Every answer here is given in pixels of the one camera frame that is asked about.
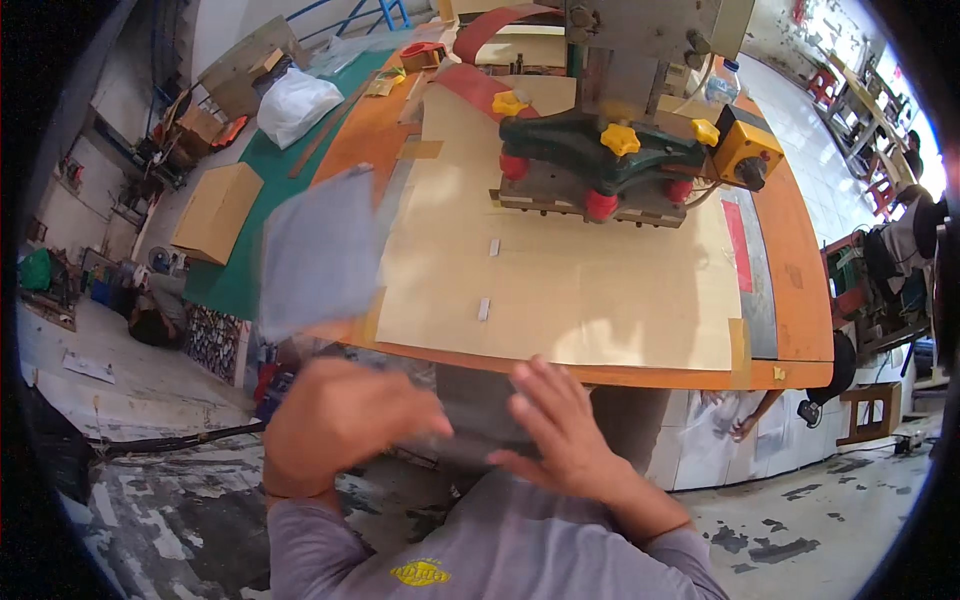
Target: wooden stool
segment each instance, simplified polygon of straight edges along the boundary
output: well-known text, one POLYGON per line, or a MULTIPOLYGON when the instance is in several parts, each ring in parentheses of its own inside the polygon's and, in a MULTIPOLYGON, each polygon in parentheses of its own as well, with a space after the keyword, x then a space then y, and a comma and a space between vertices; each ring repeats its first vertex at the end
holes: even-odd
POLYGON ((885 438, 900 425, 900 382, 875 383, 862 388, 847 390, 840 395, 841 402, 850 403, 850 428, 847 437, 837 440, 837 445, 860 444, 885 438), (858 422, 858 406, 867 402, 865 423, 858 422), (874 412, 882 402, 880 420, 874 421, 874 412))
POLYGON ((868 187, 867 193, 874 197, 874 204, 876 204, 874 216, 877 216, 882 212, 885 216, 889 217, 890 211, 887 210, 887 206, 889 206, 895 198, 894 184, 888 179, 883 179, 868 187))
POLYGON ((813 104, 822 102, 829 107, 837 93, 837 78, 829 69, 819 69, 806 85, 806 90, 813 92, 813 104))

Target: hand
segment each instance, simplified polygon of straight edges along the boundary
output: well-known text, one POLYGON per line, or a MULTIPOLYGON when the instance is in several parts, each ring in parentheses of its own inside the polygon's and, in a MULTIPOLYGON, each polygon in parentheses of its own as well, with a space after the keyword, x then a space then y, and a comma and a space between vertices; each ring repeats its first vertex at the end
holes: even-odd
POLYGON ((733 429, 731 429, 731 436, 733 436, 733 441, 738 444, 747 439, 747 436, 750 435, 750 432, 753 431, 754 425, 756 425, 757 418, 753 415, 750 415, 742 421, 738 421, 733 424, 733 429))
POLYGON ((516 365, 511 380, 520 394, 511 396, 510 412, 543 460, 497 450, 487 458, 490 463, 552 492, 604 503, 617 500, 624 485, 638 478, 630 463, 607 446, 587 391, 564 367, 535 356, 516 365))
POLYGON ((440 401, 402 372, 375 372, 341 359, 303 367, 263 433, 265 462, 276 472, 268 492, 312 496, 332 476, 400 440, 453 434, 440 401))
POLYGON ((701 390, 700 391, 700 403, 704 406, 713 404, 714 406, 720 406, 723 404, 723 393, 722 392, 713 392, 711 390, 701 390))

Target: white plastic bag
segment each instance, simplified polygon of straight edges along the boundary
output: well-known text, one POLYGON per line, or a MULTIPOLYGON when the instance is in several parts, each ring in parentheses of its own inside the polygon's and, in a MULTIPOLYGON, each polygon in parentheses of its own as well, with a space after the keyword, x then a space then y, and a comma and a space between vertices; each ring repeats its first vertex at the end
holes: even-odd
POLYGON ((263 95, 256 124, 285 150, 343 101, 336 85, 291 67, 263 95))

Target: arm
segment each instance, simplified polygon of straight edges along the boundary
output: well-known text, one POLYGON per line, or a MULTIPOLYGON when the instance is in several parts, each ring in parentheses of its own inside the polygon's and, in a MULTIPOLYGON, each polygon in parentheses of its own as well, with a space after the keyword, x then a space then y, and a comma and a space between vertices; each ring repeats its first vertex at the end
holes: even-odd
POLYGON ((760 421, 760 418, 770 410, 770 407, 774 405, 774 402, 776 402, 780 396, 783 396, 783 390, 767 390, 767 393, 763 395, 763 400, 760 401, 760 405, 757 406, 756 410, 746 419, 734 424, 731 430, 733 441, 738 444, 743 442, 747 436, 750 435, 754 426, 760 421))
POLYGON ((338 471, 394 442, 453 433, 436 396, 401 372, 373 372, 345 360, 305 366, 263 433, 263 486, 269 506, 315 498, 339 512, 338 471))
POLYGON ((613 454, 593 420, 587 391, 565 368, 534 357, 517 365, 511 378, 522 395, 511 397, 510 412, 533 437, 543 460, 497 450, 490 462, 553 492, 605 504, 638 546, 693 527, 679 502, 613 454))
POLYGON ((140 307, 134 306, 133 310, 130 313, 130 320, 127 321, 127 326, 133 327, 140 320, 140 307))

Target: blue railing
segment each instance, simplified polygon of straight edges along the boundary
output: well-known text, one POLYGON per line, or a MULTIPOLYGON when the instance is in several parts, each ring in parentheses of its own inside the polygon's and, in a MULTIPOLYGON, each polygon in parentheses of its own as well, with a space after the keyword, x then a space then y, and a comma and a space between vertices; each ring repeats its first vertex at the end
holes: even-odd
MULTIPOLYGON (((290 16, 288 16, 287 21, 288 22, 292 21, 298 16, 304 14, 305 12, 312 11, 319 6, 326 4, 327 2, 333 2, 333 0, 319 0, 318 2, 314 2, 310 6, 304 7, 299 11, 296 11, 290 16)), ((371 31, 373 31, 373 29, 375 29, 377 25, 379 25, 384 21, 386 21, 387 23, 387 29, 389 29, 390 31, 396 31, 397 29, 396 23, 394 22, 394 18, 390 15, 390 12, 394 8, 399 9, 400 20, 403 21, 403 25, 401 26, 401 28, 411 27, 410 17, 407 16, 407 8, 403 6, 403 0, 392 0, 392 1, 377 0, 377 2, 379 3, 380 6, 377 7, 376 9, 373 9, 372 11, 360 12, 360 9, 362 9, 363 6, 367 4, 367 0, 360 0, 360 2, 358 2, 357 5, 353 7, 353 10, 350 11, 349 16, 344 20, 337 21, 332 25, 327 25, 323 29, 317 30, 314 33, 310 34, 309 36, 301 37, 298 41, 304 41, 305 39, 316 36, 317 34, 322 34, 323 32, 329 31, 334 27, 338 27, 338 26, 340 27, 340 29, 337 30, 337 36, 341 36, 343 32, 347 29, 347 25, 349 25, 350 22, 363 18, 365 16, 370 16, 371 14, 377 14, 378 12, 380 13, 380 18, 376 19, 376 22, 370 26, 370 28, 367 30, 367 33, 370 33, 371 31)))

